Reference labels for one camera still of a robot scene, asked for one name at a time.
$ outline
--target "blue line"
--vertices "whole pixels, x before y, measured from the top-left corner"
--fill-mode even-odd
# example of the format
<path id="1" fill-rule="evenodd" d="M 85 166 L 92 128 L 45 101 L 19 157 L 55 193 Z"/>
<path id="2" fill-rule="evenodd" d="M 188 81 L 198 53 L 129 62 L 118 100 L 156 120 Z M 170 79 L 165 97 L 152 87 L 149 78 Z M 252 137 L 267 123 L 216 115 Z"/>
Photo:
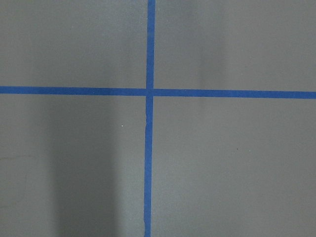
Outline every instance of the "blue line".
<path id="1" fill-rule="evenodd" d="M 155 62 L 155 0 L 148 0 L 147 13 L 147 67 L 146 67 L 146 129 L 144 167 L 144 237 L 151 236 L 152 218 L 152 158 L 154 113 L 154 62 Z"/>
<path id="2" fill-rule="evenodd" d="M 92 87 L 0 86 L 0 94 L 145 96 L 146 89 Z"/>
<path id="3" fill-rule="evenodd" d="M 313 91 L 155 89 L 154 96 L 316 99 Z"/>

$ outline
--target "gray surface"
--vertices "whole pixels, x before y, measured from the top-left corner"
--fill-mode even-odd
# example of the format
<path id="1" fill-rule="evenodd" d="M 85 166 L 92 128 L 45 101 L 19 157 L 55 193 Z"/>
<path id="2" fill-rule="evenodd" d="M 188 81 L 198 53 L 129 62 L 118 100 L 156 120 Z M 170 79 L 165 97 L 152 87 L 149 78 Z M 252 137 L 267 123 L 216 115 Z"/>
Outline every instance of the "gray surface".
<path id="1" fill-rule="evenodd" d="M 316 90 L 314 0 L 159 0 L 158 88 Z"/>
<path id="2" fill-rule="evenodd" d="M 152 237 L 316 233 L 314 100 L 155 98 Z"/>
<path id="3" fill-rule="evenodd" d="M 0 236 L 142 236 L 145 98 L 0 95 Z"/>
<path id="4" fill-rule="evenodd" d="M 2 0 L 0 84 L 145 87 L 147 1 Z"/>

